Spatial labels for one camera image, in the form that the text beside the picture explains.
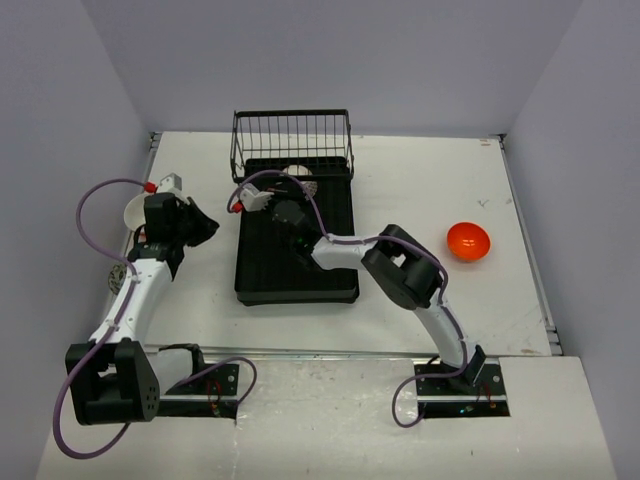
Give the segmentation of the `brown patterned white bowl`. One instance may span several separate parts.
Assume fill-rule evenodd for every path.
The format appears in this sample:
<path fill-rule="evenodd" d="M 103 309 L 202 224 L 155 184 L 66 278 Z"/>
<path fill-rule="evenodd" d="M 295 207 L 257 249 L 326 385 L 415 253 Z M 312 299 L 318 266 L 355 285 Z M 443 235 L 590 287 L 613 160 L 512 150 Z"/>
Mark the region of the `brown patterned white bowl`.
<path fill-rule="evenodd" d="M 283 172 L 296 177 L 306 188 L 311 197 L 314 197 L 317 194 L 318 183 L 315 180 L 302 180 L 302 177 L 311 177 L 313 175 L 313 172 L 308 167 L 300 164 L 292 164 L 285 167 Z"/>

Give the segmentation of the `beige ceramic bowl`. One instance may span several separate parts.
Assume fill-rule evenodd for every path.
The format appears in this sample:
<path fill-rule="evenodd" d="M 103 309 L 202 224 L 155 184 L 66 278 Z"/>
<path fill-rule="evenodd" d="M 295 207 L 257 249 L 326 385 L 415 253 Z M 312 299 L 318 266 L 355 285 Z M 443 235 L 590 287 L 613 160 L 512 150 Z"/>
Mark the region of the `beige ceramic bowl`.
<path fill-rule="evenodd" d="M 126 227 L 134 232 L 145 224 L 144 201 L 146 193 L 136 195 L 126 205 L 123 212 L 123 220 Z"/>

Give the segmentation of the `pink floral ceramic bowl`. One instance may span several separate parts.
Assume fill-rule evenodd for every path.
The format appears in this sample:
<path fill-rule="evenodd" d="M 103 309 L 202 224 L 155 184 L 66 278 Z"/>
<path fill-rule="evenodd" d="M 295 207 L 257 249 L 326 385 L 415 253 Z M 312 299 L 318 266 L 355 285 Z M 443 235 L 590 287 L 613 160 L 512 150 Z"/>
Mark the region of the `pink floral ceramic bowl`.
<path fill-rule="evenodd" d="M 107 283 L 109 290 L 113 295 L 117 295 L 120 292 L 126 274 L 127 267 L 124 264 L 118 263 L 111 268 L 108 274 Z"/>

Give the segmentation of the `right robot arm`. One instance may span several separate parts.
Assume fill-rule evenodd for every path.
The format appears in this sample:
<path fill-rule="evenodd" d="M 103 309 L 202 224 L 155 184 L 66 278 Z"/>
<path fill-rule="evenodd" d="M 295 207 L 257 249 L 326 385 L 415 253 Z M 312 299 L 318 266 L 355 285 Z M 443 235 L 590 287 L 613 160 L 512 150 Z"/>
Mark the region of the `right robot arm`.
<path fill-rule="evenodd" d="M 486 355 L 468 339 L 446 300 L 448 274 L 405 230 L 389 224 L 373 237 L 323 233 L 293 200 L 276 202 L 270 215 L 287 247 L 305 267 L 364 271 L 392 303 L 412 312 L 437 348 L 441 360 L 437 378 L 446 379 L 459 393 L 481 382 Z"/>

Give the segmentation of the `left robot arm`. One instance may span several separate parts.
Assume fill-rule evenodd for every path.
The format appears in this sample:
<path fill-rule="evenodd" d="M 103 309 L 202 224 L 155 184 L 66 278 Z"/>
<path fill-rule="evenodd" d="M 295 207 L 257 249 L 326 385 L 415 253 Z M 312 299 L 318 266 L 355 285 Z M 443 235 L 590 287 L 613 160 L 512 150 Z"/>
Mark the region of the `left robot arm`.
<path fill-rule="evenodd" d="M 65 356 L 82 425 L 148 422 L 174 386 L 195 393 L 207 383 L 198 345 L 174 344 L 147 355 L 144 344 L 185 248 L 211 239 L 219 225 L 192 198 L 173 193 L 145 197 L 143 212 L 145 222 L 134 234 L 128 271 L 107 317 L 87 342 L 71 345 Z"/>

